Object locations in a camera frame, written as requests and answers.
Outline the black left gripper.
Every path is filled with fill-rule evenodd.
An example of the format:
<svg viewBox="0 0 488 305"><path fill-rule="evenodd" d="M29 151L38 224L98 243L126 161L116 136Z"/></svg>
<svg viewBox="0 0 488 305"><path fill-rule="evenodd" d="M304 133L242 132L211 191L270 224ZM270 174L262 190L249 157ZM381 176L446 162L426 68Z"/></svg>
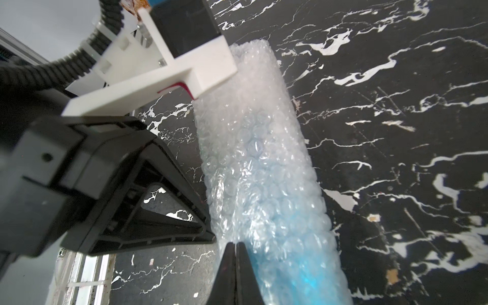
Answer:
<svg viewBox="0 0 488 305"><path fill-rule="evenodd" d="M88 255L214 243L168 146L128 116L62 118L66 97L1 92L1 265L55 241Z"/></svg>

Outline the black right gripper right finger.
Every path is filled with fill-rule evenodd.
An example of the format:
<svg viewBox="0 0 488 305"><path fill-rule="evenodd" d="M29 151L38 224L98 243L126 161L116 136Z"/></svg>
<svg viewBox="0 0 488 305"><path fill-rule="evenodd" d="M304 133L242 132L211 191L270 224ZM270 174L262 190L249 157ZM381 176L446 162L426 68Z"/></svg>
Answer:
<svg viewBox="0 0 488 305"><path fill-rule="evenodd" d="M252 263L243 242L236 244L236 288L235 304L264 304L264 299L254 274Z"/></svg>

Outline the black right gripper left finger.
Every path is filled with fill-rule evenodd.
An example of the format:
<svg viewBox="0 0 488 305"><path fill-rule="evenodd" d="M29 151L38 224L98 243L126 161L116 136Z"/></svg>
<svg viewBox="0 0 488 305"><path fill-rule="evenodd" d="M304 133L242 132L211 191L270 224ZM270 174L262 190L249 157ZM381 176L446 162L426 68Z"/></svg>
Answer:
<svg viewBox="0 0 488 305"><path fill-rule="evenodd" d="M236 304L236 245L228 243L214 280L207 305Z"/></svg>

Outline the clear bubble wrap sheet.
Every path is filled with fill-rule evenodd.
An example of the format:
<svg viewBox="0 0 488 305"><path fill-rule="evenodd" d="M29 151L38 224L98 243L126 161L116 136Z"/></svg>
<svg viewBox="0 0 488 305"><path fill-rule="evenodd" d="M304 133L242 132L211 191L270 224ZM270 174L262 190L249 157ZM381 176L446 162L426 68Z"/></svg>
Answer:
<svg viewBox="0 0 488 305"><path fill-rule="evenodd" d="M229 242L246 246L242 216L250 206L324 198L269 43L254 40L230 50L237 73L193 103L211 228L220 249Z"/></svg>

